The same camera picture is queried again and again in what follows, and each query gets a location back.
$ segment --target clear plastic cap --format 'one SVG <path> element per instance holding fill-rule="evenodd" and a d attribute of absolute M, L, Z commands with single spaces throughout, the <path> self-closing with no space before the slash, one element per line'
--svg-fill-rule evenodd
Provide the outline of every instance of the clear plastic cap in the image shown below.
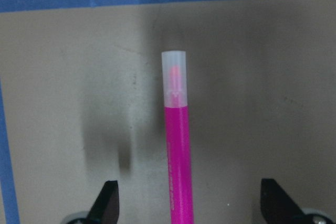
<path fill-rule="evenodd" d="M 184 51 L 162 52 L 164 106 L 187 106 L 187 77 Z"/>

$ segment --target pink marker barrel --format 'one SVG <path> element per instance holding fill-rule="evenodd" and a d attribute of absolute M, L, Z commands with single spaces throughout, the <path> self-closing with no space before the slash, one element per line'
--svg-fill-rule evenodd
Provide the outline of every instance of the pink marker barrel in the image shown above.
<path fill-rule="evenodd" d="M 185 52 L 163 52 L 162 70 L 171 220 L 193 224 Z"/>

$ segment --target metal screw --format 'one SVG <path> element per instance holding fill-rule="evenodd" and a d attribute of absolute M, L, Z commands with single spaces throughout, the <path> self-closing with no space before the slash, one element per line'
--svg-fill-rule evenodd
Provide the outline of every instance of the metal screw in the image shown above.
<path fill-rule="evenodd" d="M 313 222 L 314 224 L 327 224 L 327 221 L 323 219 L 321 216 L 314 216 Z"/>

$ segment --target pink marker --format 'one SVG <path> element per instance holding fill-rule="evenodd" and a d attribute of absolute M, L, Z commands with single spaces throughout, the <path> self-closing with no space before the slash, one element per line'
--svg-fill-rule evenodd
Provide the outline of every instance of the pink marker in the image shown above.
<path fill-rule="evenodd" d="M 162 52 L 172 224 L 193 224 L 193 191 L 184 51 Z"/>

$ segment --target translucent cap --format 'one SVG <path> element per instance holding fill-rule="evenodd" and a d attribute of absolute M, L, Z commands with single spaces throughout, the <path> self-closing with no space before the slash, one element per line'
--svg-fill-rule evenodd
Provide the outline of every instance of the translucent cap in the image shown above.
<path fill-rule="evenodd" d="M 162 52 L 164 106 L 187 106 L 187 78 L 184 51 Z"/>

